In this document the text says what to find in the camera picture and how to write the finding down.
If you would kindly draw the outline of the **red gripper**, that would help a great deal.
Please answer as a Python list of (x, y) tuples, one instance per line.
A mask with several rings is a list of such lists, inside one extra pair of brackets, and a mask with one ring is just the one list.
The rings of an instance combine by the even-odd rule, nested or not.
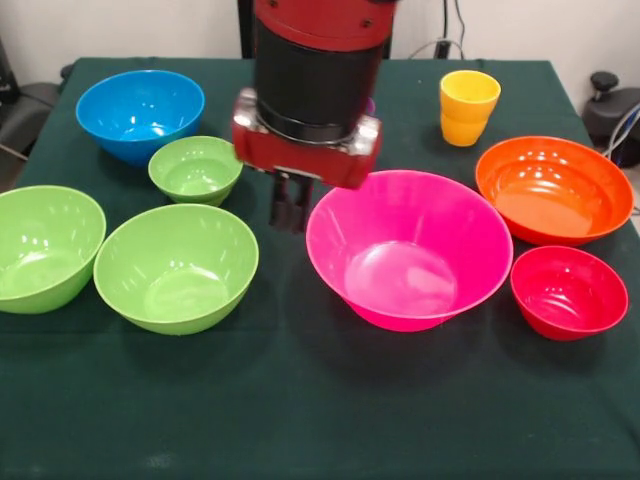
[(274, 228), (289, 227), (292, 233), (304, 233), (313, 179), (340, 188), (359, 188), (373, 170), (382, 145), (382, 130), (379, 120), (367, 118), (352, 139), (320, 146), (293, 142), (233, 121), (232, 141), (237, 158), (255, 169), (302, 175), (290, 178), (296, 187), (291, 201), (287, 178), (273, 175), (269, 224)]

